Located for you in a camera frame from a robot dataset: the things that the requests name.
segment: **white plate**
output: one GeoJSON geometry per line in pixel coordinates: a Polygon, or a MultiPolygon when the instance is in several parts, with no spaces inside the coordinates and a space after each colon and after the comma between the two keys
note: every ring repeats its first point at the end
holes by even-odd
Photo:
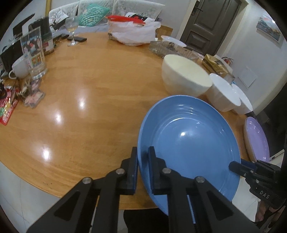
{"type": "Polygon", "coordinates": [[[233,87],[226,80],[213,73],[209,77],[213,85],[206,92],[206,95],[217,110],[227,112],[241,105],[238,94],[236,94],[233,87]]]}
{"type": "Polygon", "coordinates": [[[232,87],[239,95],[239,98],[241,100],[241,105],[239,107],[235,107],[234,111],[239,115],[244,115],[246,113],[252,112],[253,107],[244,92],[235,84],[232,84],[232,87]]]}
{"type": "Polygon", "coordinates": [[[175,44],[181,46],[181,47],[186,47],[186,44],[183,43],[182,41],[180,40],[177,40],[171,36],[161,36],[162,38],[162,41],[169,41],[169,42],[174,42],[175,44]]]}

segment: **plastic bag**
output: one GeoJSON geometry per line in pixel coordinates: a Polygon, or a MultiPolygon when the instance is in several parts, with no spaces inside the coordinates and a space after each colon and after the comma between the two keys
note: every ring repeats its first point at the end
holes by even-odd
{"type": "Polygon", "coordinates": [[[156,29],[160,28],[160,22],[147,22],[144,26],[133,22],[114,22],[108,21],[109,33],[113,35],[119,42],[138,46],[149,44],[155,40],[156,29]]]}

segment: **wine glass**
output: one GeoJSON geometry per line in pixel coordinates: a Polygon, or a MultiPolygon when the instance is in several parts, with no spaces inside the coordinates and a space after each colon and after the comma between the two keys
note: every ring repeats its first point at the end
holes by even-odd
{"type": "Polygon", "coordinates": [[[66,18],[65,26],[66,26],[66,29],[68,30],[68,32],[72,33],[72,41],[71,41],[71,43],[68,43],[68,46],[74,46],[74,45],[78,44],[79,42],[74,40],[74,33],[75,33],[75,30],[79,26],[79,17],[75,16],[75,17],[66,18]]]}

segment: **cushion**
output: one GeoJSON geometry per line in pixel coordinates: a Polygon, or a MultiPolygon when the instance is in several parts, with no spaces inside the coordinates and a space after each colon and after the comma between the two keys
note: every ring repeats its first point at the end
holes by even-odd
{"type": "Polygon", "coordinates": [[[128,12],[156,19],[165,5],[144,0],[115,0],[113,15],[125,16],[128,12]]]}
{"type": "MultiPolygon", "coordinates": [[[[60,2],[61,1],[52,1],[52,7],[54,8],[55,6],[59,5],[60,2]]],[[[67,14],[69,17],[74,17],[77,13],[78,6],[79,6],[79,2],[74,2],[74,3],[70,3],[67,5],[55,8],[49,12],[49,18],[51,18],[52,15],[54,15],[59,9],[64,11],[65,14],[67,14]]]]}
{"type": "Polygon", "coordinates": [[[62,11],[62,9],[59,9],[54,15],[51,16],[51,18],[49,18],[49,24],[54,28],[54,30],[57,30],[65,24],[65,20],[68,17],[69,16],[62,11]]]}
{"type": "Polygon", "coordinates": [[[114,5],[114,0],[80,0],[78,15],[81,15],[87,9],[87,7],[92,3],[98,4],[99,6],[102,6],[102,7],[112,9],[114,5]]]}
{"type": "Polygon", "coordinates": [[[81,26],[93,27],[97,25],[102,18],[104,18],[107,13],[109,13],[110,9],[106,7],[102,7],[98,4],[92,3],[87,9],[80,15],[80,23],[81,26]]]}

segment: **mug handle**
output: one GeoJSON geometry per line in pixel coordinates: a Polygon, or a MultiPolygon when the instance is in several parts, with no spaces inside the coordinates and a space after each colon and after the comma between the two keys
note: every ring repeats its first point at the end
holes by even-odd
{"type": "Polygon", "coordinates": [[[10,78],[10,79],[16,79],[16,78],[17,78],[16,76],[15,76],[15,77],[11,77],[11,73],[13,73],[13,74],[15,75],[15,73],[13,72],[13,70],[11,70],[11,71],[9,72],[9,74],[8,74],[9,78],[10,78]]]}

